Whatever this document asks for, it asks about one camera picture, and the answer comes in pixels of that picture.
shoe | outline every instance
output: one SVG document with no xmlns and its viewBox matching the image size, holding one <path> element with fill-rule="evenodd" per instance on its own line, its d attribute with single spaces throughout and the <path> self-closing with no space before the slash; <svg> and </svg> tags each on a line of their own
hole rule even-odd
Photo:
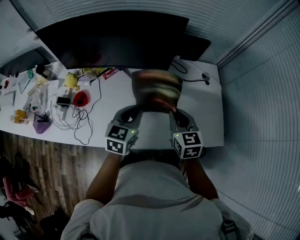
<svg viewBox="0 0 300 240">
<path fill-rule="evenodd" d="M 31 215 L 34 216 L 34 210 L 31 207 L 24 207 L 26 211 L 28 211 Z"/>
<path fill-rule="evenodd" d="M 35 192 L 35 193 L 38 192 L 38 189 L 37 189 L 36 187 L 30 186 L 29 184 L 27 184 L 27 186 L 30 187 L 30 189 L 31 189 L 33 192 Z"/>
</svg>

yellow toy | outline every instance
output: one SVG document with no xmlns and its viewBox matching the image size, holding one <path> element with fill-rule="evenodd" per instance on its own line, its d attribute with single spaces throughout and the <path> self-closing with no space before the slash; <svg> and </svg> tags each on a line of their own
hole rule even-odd
<svg viewBox="0 0 300 240">
<path fill-rule="evenodd" d="M 65 78 L 65 85 L 68 88 L 74 88 L 77 85 L 78 78 L 74 73 L 68 73 Z"/>
</svg>

white desk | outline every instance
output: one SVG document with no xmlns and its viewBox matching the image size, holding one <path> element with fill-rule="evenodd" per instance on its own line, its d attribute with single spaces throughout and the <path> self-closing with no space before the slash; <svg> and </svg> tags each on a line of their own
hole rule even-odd
<svg viewBox="0 0 300 240">
<path fill-rule="evenodd" d="M 195 65 L 185 61 L 181 61 L 181 63 L 188 69 L 188 74 L 180 74 L 172 66 L 170 67 L 169 71 L 187 80 L 201 78 L 202 71 Z M 194 63 L 213 78 L 210 79 L 210 85 L 206 85 L 204 82 L 184 82 L 182 93 L 178 102 L 178 108 L 186 111 L 194 117 L 197 126 L 202 131 L 205 147 L 223 146 L 223 106 L 217 66 L 202 62 Z M 59 62 L 55 62 L 51 66 L 53 72 L 59 78 L 63 79 L 68 72 L 75 71 L 66 70 L 65 67 Z M 95 104 L 93 111 L 89 114 L 89 117 L 93 122 L 93 135 L 90 138 L 90 143 L 88 146 L 93 147 L 105 146 L 104 135 L 107 124 L 113 119 L 115 113 L 123 107 L 135 105 L 135 98 L 131 88 L 131 79 L 123 71 L 117 72 L 106 81 L 101 77 L 100 81 L 102 99 Z M 23 108 L 27 99 L 27 93 L 33 86 L 34 82 L 30 82 L 23 94 L 20 94 L 19 89 L 17 89 L 15 106 L 6 106 L 1 108 L 0 130 L 51 142 L 81 145 L 80 142 L 74 139 L 73 130 L 62 131 L 52 124 L 48 130 L 39 135 L 36 134 L 32 124 L 18 125 L 10 121 L 10 116 L 13 114 L 13 110 Z M 57 86 L 58 81 L 50 82 L 48 96 L 58 92 Z M 98 81 L 93 81 L 90 87 L 81 86 L 80 90 L 83 89 L 89 91 L 91 95 L 91 101 L 84 107 L 84 109 L 89 111 L 92 104 L 99 98 Z M 48 100 L 48 106 L 50 106 L 51 99 L 53 103 L 56 102 L 56 98 L 52 97 Z M 74 121 L 72 118 L 71 108 L 69 108 L 67 111 L 66 121 L 69 124 Z M 169 116 L 167 114 L 157 112 L 144 113 L 139 131 L 139 139 L 133 148 L 172 148 L 169 142 L 171 137 Z M 76 136 L 79 137 L 82 142 L 87 143 L 87 140 L 90 136 L 90 127 L 87 122 L 85 123 L 84 127 L 77 130 Z"/>
</svg>

wooden floor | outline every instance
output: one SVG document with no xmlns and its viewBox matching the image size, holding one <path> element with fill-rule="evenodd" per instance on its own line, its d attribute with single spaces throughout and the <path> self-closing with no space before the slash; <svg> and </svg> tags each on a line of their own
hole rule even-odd
<svg viewBox="0 0 300 240">
<path fill-rule="evenodd" d="M 104 161 L 104 148 L 47 142 L 1 131 L 0 134 L 4 156 L 14 163 L 15 154 L 20 152 L 30 164 L 31 178 L 40 188 L 36 194 L 40 203 L 36 198 L 29 200 L 37 222 L 58 208 L 71 216 Z M 42 233 L 39 224 L 31 228 L 36 236 Z"/>
</svg>

computer monitor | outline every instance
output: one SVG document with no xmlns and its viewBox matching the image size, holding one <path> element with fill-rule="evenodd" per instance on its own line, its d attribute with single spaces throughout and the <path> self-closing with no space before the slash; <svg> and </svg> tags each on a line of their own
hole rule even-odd
<svg viewBox="0 0 300 240">
<path fill-rule="evenodd" d="M 148 11 L 111 11 L 67 19 L 36 32 L 67 68 L 167 70 L 188 18 Z"/>
</svg>

